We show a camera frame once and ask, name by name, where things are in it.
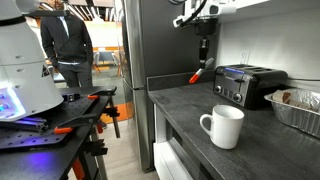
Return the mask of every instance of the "wall outlet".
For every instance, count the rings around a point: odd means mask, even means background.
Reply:
[[[240,64],[248,64],[250,51],[241,51],[240,53]]]

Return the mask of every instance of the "white wall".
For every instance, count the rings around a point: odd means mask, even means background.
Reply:
[[[216,65],[239,64],[243,51],[250,52],[250,65],[320,79],[320,9],[223,24]],[[320,82],[287,84],[320,92]]]

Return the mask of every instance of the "stainless steel refrigerator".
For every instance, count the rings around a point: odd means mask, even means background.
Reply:
[[[121,0],[121,3],[122,7],[116,7],[115,11],[118,33],[121,32],[118,40],[125,99],[128,108],[134,108],[141,168],[149,172],[154,170],[155,127],[146,79],[196,72],[201,37],[195,35],[193,27],[174,28],[173,20],[183,13],[182,5],[173,5],[168,0]],[[210,37],[208,57],[215,57],[215,38]]]

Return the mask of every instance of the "shelf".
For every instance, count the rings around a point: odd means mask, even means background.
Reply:
[[[319,0],[270,0],[251,6],[239,8],[237,9],[237,12],[235,14],[220,16],[219,21],[221,23],[228,23],[282,13],[304,11],[319,7]]]

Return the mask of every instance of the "kitchen counter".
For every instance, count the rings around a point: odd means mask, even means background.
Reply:
[[[212,89],[213,82],[149,88],[153,103],[212,177],[237,180],[320,178],[320,139],[281,124],[271,107],[246,110],[215,95]],[[245,113],[234,149],[215,146],[199,124],[200,116],[211,114],[217,104],[232,105]]]

